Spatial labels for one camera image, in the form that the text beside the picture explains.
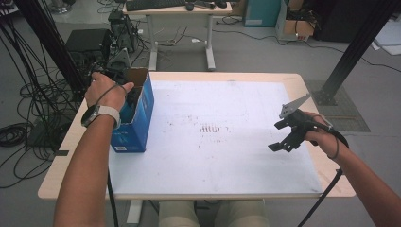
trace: person's left hand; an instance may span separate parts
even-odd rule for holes
[[[133,83],[128,82],[121,86],[115,86],[114,81],[98,72],[92,74],[92,79],[92,84],[85,93],[88,107],[95,105],[98,101],[97,105],[113,107],[120,111],[124,105],[126,94],[133,88]]]

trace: teal box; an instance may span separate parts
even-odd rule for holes
[[[125,72],[133,82],[135,96],[120,112],[121,125],[112,134],[112,147],[117,153],[145,152],[154,96],[147,68],[131,68]]]
[[[280,0],[248,0],[244,26],[275,27],[280,4]]]

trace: person's right arm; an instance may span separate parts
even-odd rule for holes
[[[315,120],[324,124],[320,117]],[[336,138],[325,131],[309,131],[305,140],[316,141],[329,157],[336,154]],[[401,226],[401,198],[340,140],[339,154],[333,161],[341,167],[376,226]]]

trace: open box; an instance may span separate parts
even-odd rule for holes
[[[115,152],[144,152],[154,104],[150,76],[147,68],[131,68],[125,77],[134,88],[120,111],[121,125],[113,130],[111,145]]]
[[[307,41],[309,36],[313,35],[315,22],[288,19],[288,10],[298,11],[303,2],[303,0],[289,0],[287,5],[285,0],[281,0],[280,13],[275,27],[278,40]]]

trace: computer mouse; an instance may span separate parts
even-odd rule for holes
[[[221,1],[221,0],[215,1],[215,4],[216,4],[216,6],[222,8],[222,9],[226,9],[226,8],[227,8],[227,3],[226,3],[226,2],[223,2],[223,1]]]
[[[194,3],[192,2],[185,2],[185,8],[187,11],[192,11],[194,10]]]

